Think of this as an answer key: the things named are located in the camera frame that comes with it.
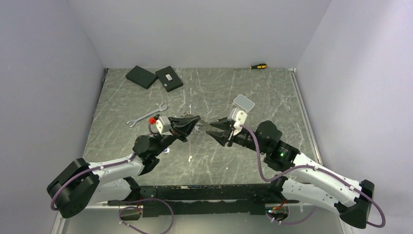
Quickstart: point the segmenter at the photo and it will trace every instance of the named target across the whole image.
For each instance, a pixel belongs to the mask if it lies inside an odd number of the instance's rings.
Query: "white label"
[[[167,79],[168,79],[169,81],[172,80],[172,77],[171,77],[169,74],[166,74],[165,76],[167,77]]]

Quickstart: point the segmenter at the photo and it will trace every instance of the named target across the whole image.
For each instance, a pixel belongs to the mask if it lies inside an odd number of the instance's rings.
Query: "wrench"
[[[153,111],[151,111],[151,112],[149,112],[149,113],[145,114],[144,116],[139,117],[137,119],[131,119],[128,122],[126,122],[126,124],[129,125],[129,127],[131,128],[131,127],[135,126],[138,121],[141,121],[144,118],[155,114],[156,112],[164,111],[167,108],[168,108],[168,105],[164,105],[164,103],[161,103],[161,104],[158,105],[158,108],[156,110],[153,110]]]

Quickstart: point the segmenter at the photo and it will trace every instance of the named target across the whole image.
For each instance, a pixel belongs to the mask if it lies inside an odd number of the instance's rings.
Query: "red component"
[[[154,125],[156,123],[156,119],[154,117],[150,118],[149,123]]]

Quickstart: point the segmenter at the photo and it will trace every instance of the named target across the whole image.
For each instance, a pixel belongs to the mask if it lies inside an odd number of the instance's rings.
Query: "white enclosure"
[[[375,184],[387,225],[354,232],[413,233],[412,28],[409,0],[0,1],[0,233],[51,233],[104,68],[260,62],[296,68],[324,165]]]

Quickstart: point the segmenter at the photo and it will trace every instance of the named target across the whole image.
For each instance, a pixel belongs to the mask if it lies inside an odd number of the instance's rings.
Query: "gray marble surface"
[[[163,115],[181,116],[190,112],[213,122],[229,114],[238,94],[256,103],[248,114],[247,125],[255,130],[260,122],[273,121],[282,131],[283,141],[316,160],[287,69],[175,69],[184,86],[170,93],[158,80],[145,90],[125,78],[128,71],[110,69],[107,74],[83,155],[88,162],[132,153],[136,137],[148,133],[149,118],[133,128],[126,121],[154,110],[158,103],[169,106]],[[169,153],[158,157],[160,163],[155,169],[137,176],[137,182],[140,185],[263,183],[253,151],[238,145],[224,148],[202,131],[194,131],[188,139],[186,143],[173,143]],[[263,171],[266,177],[275,174],[266,164]]]

